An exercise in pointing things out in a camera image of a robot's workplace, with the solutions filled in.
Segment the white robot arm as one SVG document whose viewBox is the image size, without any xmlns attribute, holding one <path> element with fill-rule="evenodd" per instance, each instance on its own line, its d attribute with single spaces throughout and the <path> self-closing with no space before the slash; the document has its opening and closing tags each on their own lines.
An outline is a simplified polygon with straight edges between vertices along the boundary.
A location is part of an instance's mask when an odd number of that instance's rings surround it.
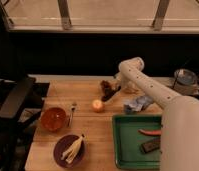
<svg viewBox="0 0 199 171">
<path fill-rule="evenodd" d="M 118 65 L 118 83 L 135 83 L 162 109 L 160 171 L 199 171 L 199 100 L 145 75 L 140 57 Z"/>
</svg>

